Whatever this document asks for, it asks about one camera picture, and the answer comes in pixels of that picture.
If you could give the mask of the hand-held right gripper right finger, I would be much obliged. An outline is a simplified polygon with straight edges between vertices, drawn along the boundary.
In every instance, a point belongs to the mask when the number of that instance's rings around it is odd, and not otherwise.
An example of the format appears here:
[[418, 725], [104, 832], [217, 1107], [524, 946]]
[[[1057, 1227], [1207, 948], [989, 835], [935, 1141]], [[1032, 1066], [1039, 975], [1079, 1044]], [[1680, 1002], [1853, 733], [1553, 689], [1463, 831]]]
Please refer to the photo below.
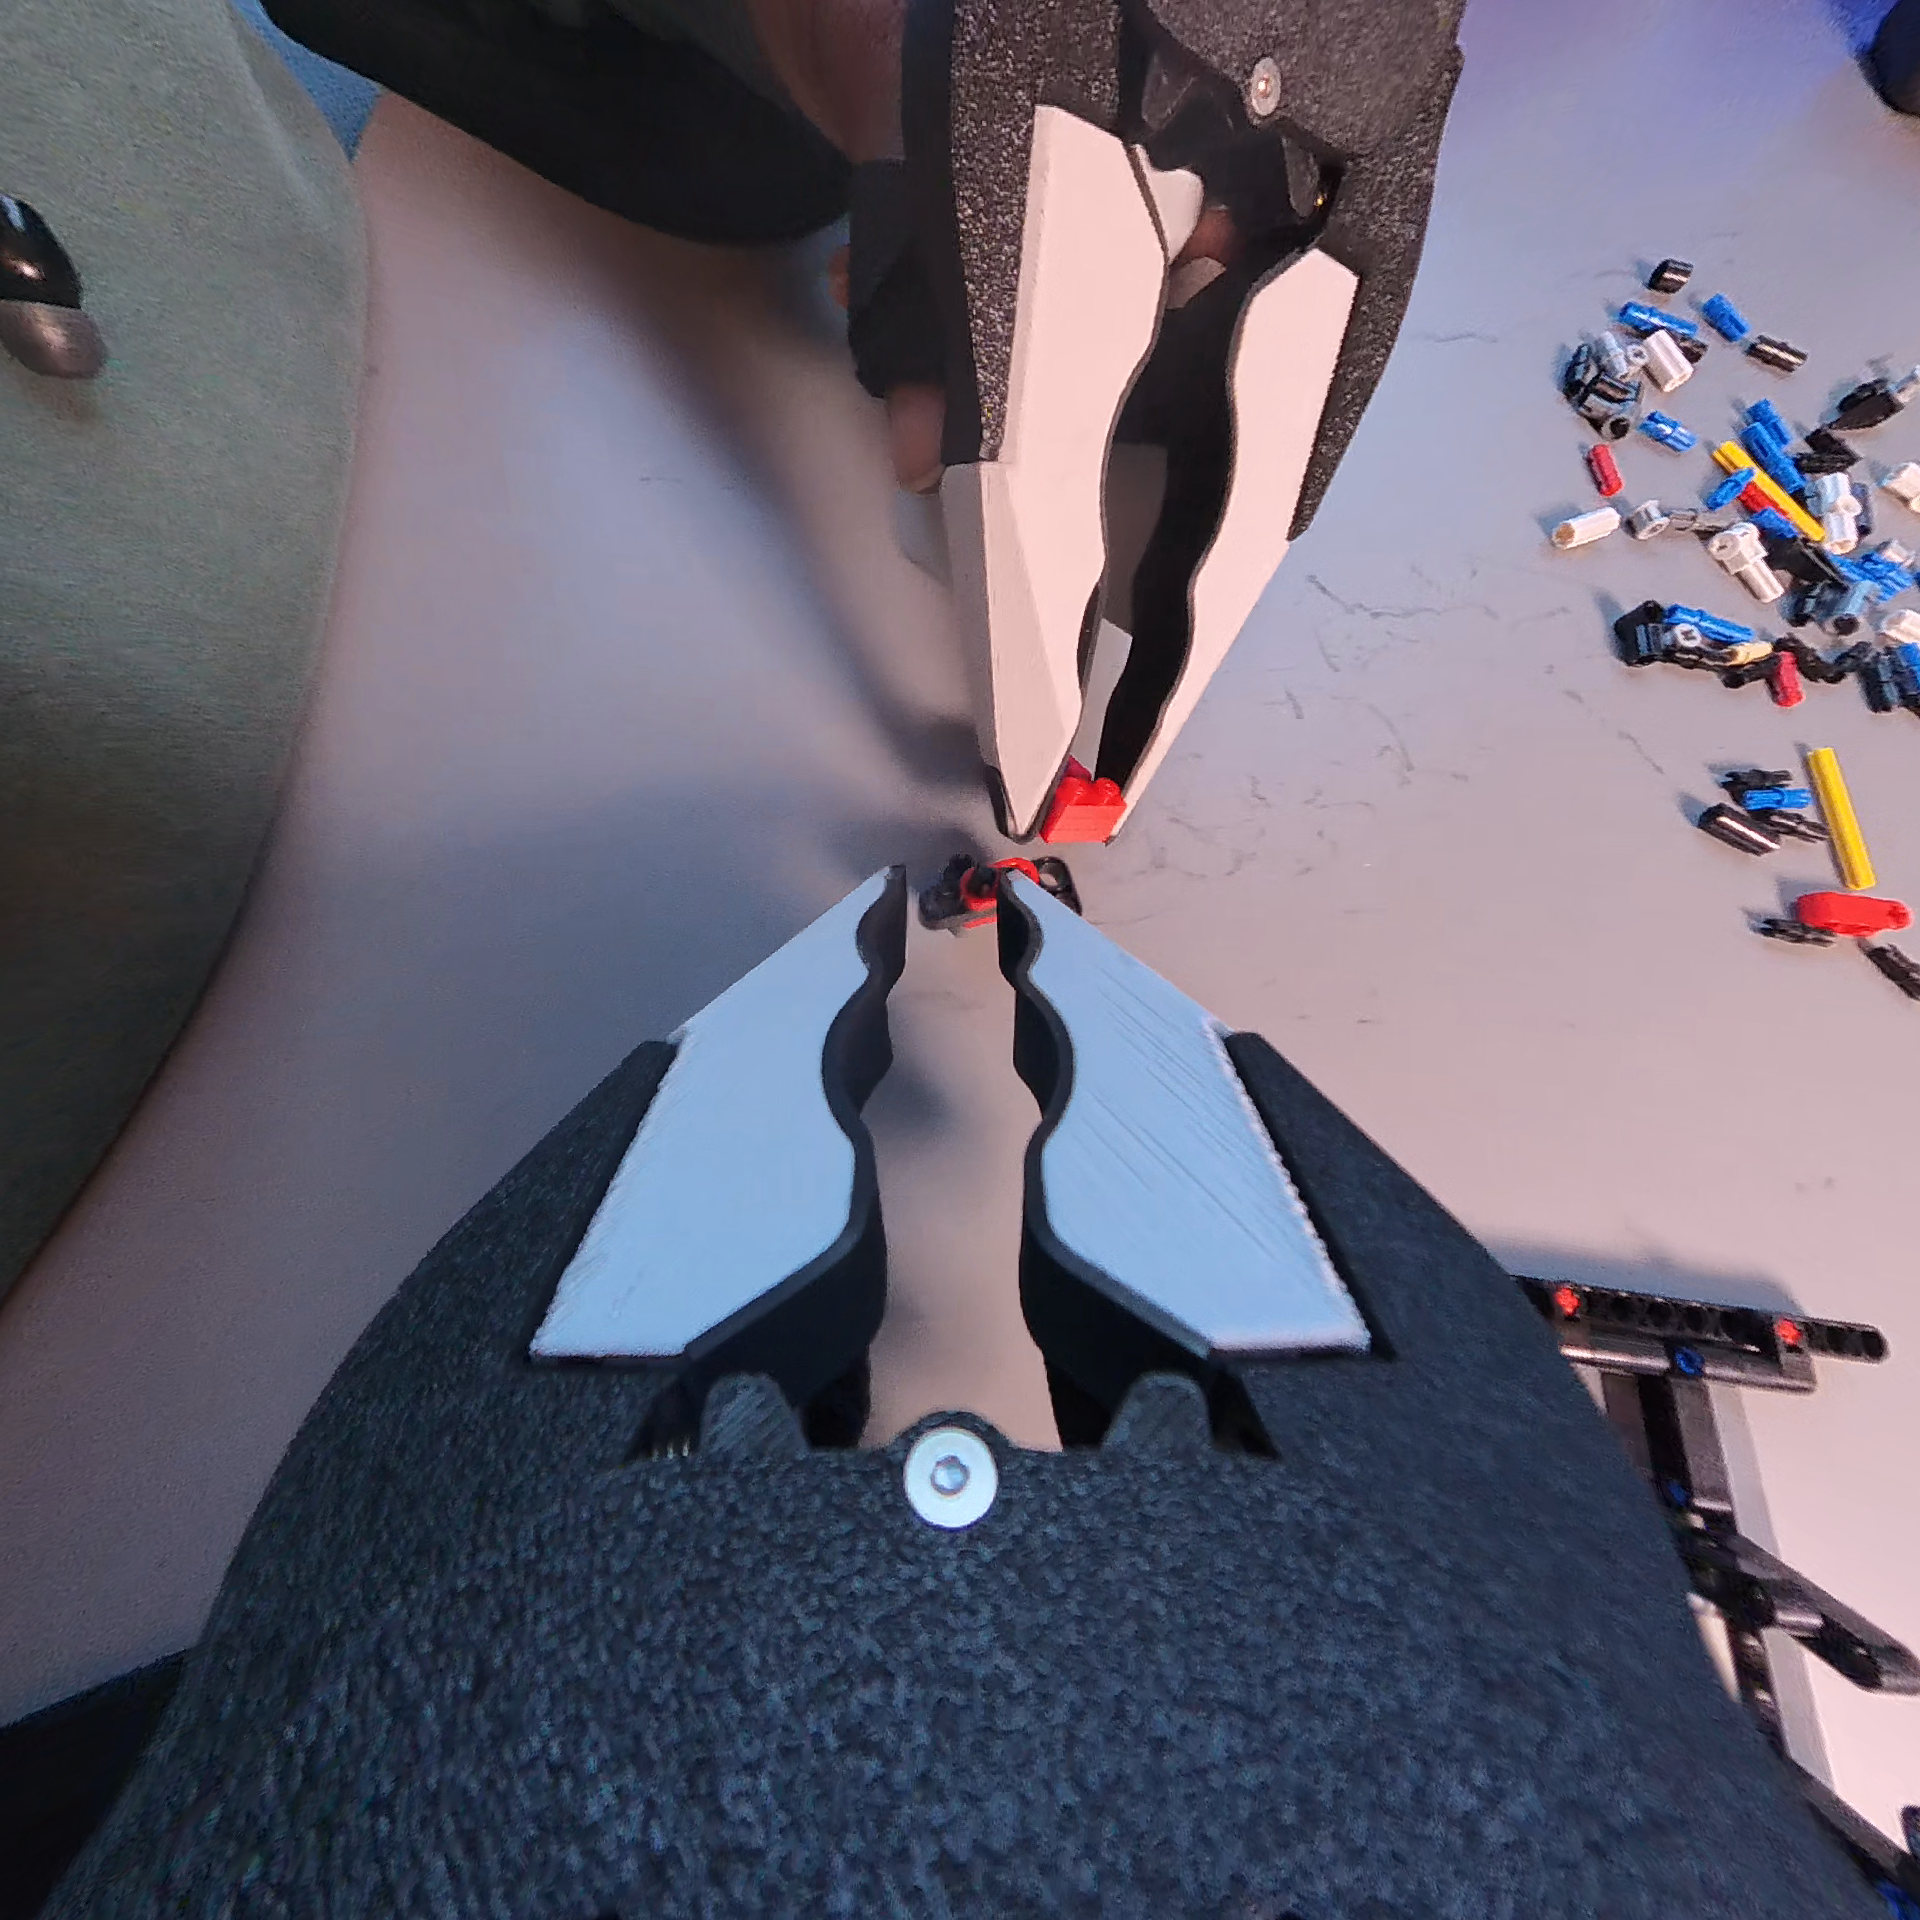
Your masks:
[[1023, 874], [996, 930], [1016, 1071], [1040, 1104], [1025, 1176], [1040, 1274], [1200, 1360], [1367, 1354], [1223, 1021]]

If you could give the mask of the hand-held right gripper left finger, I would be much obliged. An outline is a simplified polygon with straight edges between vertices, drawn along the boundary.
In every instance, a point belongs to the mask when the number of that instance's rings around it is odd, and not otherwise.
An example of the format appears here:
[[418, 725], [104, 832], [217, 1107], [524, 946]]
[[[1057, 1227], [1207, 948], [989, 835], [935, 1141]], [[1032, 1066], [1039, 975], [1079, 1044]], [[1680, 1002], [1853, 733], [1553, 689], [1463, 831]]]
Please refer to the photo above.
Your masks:
[[833, 1115], [833, 1024], [874, 986], [903, 906], [877, 871], [716, 997], [675, 1058], [561, 1274], [535, 1360], [675, 1360], [831, 1251], [852, 1210], [857, 1151]]

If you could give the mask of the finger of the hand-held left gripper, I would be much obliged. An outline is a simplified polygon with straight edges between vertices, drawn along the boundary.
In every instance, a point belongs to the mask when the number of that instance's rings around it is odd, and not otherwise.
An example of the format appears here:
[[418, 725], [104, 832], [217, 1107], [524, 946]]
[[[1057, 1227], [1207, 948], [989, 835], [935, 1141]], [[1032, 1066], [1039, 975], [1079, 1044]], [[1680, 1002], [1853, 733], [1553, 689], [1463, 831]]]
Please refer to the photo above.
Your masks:
[[1039, 108], [1000, 456], [949, 468], [941, 488], [980, 755], [1012, 837], [1033, 832], [1083, 712], [1082, 637], [1107, 567], [1104, 473], [1159, 332], [1167, 273], [1127, 146]]
[[1251, 289], [1217, 276], [1186, 306], [1188, 332], [1162, 303], [1113, 426], [1107, 567], [1082, 637], [1085, 667], [1111, 635], [1129, 641], [1090, 765], [1122, 786], [1125, 820], [1312, 514], [1311, 467], [1332, 445], [1323, 419], [1359, 289], [1308, 249]]

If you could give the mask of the person's left hand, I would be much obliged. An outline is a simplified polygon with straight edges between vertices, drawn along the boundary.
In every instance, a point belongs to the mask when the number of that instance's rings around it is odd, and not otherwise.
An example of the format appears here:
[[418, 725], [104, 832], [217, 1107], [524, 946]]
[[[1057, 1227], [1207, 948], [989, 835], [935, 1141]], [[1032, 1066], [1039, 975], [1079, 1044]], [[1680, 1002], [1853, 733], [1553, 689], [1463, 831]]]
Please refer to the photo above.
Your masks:
[[[792, 101], [852, 162], [906, 156], [901, 61], [906, 3], [751, 3], [752, 31]], [[899, 484], [940, 488], [944, 392], [909, 383], [884, 401]]]

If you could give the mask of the pile of small toy pieces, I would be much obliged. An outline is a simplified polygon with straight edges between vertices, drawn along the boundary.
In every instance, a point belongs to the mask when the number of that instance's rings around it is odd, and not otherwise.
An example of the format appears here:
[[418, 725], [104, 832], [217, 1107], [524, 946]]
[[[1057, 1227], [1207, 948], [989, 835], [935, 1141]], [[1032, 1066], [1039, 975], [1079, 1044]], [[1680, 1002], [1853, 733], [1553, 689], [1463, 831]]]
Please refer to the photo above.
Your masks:
[[1877, 363], [1832, 399], [1780, 402], [1807, 363], [1691, 261], [1658, 256], [1557, 372], [1593, 501], [1546, 539], [1564, 556], [1697, 556], [1713, 579], [1693, 595], [1743, 607], [1655, 595], [1617, 617], [1623, 666], [1760, 684], [1776, 707], [1851, 681], [1871, 712], [1916, 714], [1916, 459], [1881, 459], [1865, 440], [1916, 428], [1917, 372]]

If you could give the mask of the black white toy brick model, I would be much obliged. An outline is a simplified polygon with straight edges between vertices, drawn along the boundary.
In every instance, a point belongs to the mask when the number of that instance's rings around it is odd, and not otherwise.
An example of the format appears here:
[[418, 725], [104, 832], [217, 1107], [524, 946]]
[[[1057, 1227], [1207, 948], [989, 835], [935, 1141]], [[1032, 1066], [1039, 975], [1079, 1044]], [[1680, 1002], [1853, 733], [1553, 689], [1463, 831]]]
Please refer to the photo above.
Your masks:
[[1687, 1563], [1711, 1655], [1775, 1752], [1788, 1757], [1770, 1629], [1859, 1689], [1914, 1696], [1917, 1667], [1908, 1647], [1743, 1535], [1713, 1403], [1714, 1385], [1808, 1395], [1818, 1388], [1818, 1360], [1883, 1360], [1883, 1333], [1619, 1288], [1536, 1279], [1521, 1279], [1521, 1288], [1559, 1351], [1599, 1375], [1600, 1403]]

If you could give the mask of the yellow toy axle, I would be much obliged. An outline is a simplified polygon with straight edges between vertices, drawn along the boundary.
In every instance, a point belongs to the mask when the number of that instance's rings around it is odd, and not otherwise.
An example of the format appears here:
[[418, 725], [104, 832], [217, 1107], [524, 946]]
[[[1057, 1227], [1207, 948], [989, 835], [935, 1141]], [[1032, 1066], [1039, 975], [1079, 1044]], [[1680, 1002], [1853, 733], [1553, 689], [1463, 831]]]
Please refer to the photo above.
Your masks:
[[1851, 786], [1832, 748], [1807, 748], [1803, 762], [1815, 794], [1818, 815], [1829, 832], [1832, 858], [1843, 885], [1850, 892], [1868, 892], [1877, 885], [1877, 866], [1865, 847]]

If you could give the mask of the black drawstring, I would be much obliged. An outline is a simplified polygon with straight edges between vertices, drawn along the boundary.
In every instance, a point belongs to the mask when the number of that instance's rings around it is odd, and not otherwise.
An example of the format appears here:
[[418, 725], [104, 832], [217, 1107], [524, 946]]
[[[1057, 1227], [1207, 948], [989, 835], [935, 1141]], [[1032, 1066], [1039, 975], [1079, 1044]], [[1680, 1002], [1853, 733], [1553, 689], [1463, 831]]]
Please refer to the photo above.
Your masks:
[[3, 347], [41, 378], [106, 371], [106, 339], [84, 312], [72, 256], [40, 211], [11, 194], [3, 194]]

